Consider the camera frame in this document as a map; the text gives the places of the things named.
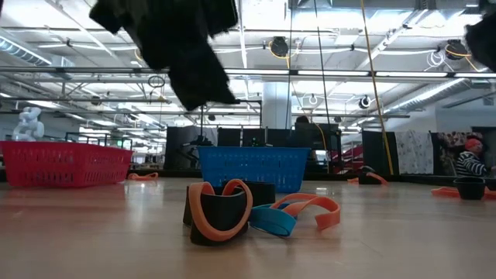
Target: plastic basket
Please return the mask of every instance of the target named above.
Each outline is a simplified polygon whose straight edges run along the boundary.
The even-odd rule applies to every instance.
[[[200,146],[203,180],[214,187],[233,178],[273,183],[276,191],[300,191],[309,148]]]
[[[133,152],[83,143],[0,142],[14,187],[78,188],[126,179]]]

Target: red basket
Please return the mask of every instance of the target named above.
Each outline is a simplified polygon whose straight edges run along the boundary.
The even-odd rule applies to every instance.
[[[76,188],[126,179],[132,151],[83,143],[0,142],[15,187]]]

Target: white robot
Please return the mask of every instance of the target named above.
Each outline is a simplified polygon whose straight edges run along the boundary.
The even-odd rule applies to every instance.
[[[14,129],[13,139],[15,141],[36,141],[45,134],[45,126],[38,122],[41,113],[39,108],[24,108],[19,114],[19,124]]]

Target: striped shirt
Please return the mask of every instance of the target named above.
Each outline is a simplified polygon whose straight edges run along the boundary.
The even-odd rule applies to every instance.
[[[462,152],[456,161],[457,176],[482,177],[488,173],[489,170],[481,160],[469,151]]]

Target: floor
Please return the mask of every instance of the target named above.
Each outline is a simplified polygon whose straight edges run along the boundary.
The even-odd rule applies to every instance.
[[[495,201],[305,182],[341,204],[340,225],[317,232],[310,208],[290,239],[251,229],[210,248],[182,225],[193,181],[0,191],[0,278],[494,278]]]

